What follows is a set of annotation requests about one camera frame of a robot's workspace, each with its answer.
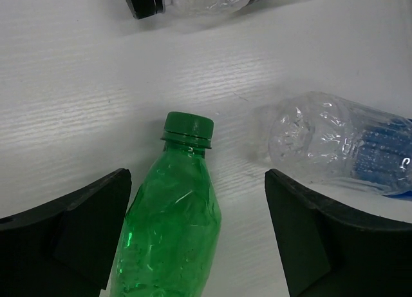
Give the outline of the green plastic bottle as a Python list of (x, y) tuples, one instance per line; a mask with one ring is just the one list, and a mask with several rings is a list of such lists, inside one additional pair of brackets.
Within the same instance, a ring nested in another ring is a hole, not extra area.
[(172, 111), (164, 148), (124, 219), (112, 296), (200, 296), (210, 275), (221, 211), (205, 161), (214, 123)]

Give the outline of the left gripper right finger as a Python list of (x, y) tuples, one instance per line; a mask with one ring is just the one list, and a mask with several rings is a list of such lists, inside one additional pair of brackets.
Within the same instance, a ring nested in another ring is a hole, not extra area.
[(371, 215), (265, 174), (265, 194), (291, 296), (410, 296), (411, 224)]

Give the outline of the blue label water bottle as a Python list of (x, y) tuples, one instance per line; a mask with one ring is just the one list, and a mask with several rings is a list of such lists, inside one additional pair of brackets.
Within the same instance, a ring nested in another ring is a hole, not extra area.
[(411, 120), (311, 91), (256, 108), (256, 156), (307, 184), (411, 198)]

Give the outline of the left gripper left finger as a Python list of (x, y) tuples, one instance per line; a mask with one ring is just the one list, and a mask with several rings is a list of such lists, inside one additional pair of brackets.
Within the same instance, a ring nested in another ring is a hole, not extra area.
[(72, 193), (1, 219), (1, 296), (99, 296), (129, 197), (118, 169)]

